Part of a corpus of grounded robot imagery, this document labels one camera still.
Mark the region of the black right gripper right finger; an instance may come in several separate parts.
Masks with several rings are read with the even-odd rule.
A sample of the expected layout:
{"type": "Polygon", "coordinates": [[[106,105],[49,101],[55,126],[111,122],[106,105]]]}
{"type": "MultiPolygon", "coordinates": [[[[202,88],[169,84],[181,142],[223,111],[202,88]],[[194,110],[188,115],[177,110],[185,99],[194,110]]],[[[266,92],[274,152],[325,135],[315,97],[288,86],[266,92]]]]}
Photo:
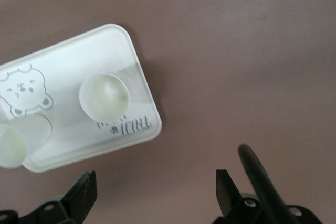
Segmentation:
{"type": "Polygon", "coordinates": [[[216,171],[216,197],[222,215],[214,224],[276,224],[257,196],[239,192],[225,169],[216,171]]]}

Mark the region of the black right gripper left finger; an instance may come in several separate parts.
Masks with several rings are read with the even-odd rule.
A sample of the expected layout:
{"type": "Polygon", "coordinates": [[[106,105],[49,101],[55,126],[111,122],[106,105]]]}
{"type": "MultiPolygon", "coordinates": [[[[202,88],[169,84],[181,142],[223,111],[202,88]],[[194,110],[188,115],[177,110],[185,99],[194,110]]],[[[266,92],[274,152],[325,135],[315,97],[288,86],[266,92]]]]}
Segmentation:
{"type": "Polygon", "coordinates": [[[83,224],[96,202],[96,173],[85,172],[60,200],[39,206],[19,224],[83,224]]]}

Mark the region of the white plastic cup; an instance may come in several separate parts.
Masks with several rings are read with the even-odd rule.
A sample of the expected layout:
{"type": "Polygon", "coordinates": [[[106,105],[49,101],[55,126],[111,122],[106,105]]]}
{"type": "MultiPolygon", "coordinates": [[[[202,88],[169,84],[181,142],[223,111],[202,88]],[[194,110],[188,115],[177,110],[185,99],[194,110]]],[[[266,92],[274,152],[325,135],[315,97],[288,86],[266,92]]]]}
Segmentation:
{"type": "Polygon", "coordinates": [[[18,168],[50,138],[50,121],[40,114],[0,122],[0,167],[18,168]]]}
{"type": "Polygon", "coordinates": [[[95,121],[111,122],[122,117],[131,103],[133,83],[124,73],[97,72],[79,88],[79,102],[95,121]]]}

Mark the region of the white bear print tray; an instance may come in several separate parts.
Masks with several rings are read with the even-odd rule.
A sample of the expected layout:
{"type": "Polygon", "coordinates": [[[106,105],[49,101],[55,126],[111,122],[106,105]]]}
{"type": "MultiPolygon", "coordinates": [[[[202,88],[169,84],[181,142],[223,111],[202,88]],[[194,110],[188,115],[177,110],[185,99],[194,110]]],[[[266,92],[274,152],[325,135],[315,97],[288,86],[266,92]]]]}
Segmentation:
{"type": "Polygon", "coordinates": [[[22,165],[36,173],[152,140],[162,128],[132,40],[116,24],[0,65],[0,122],[35,114],[52,126],[22,165]],[[111,122],[91,119],[79,102],[81,83],[97,72],[124,73],[133,83],[128,110],[111,122]]]}

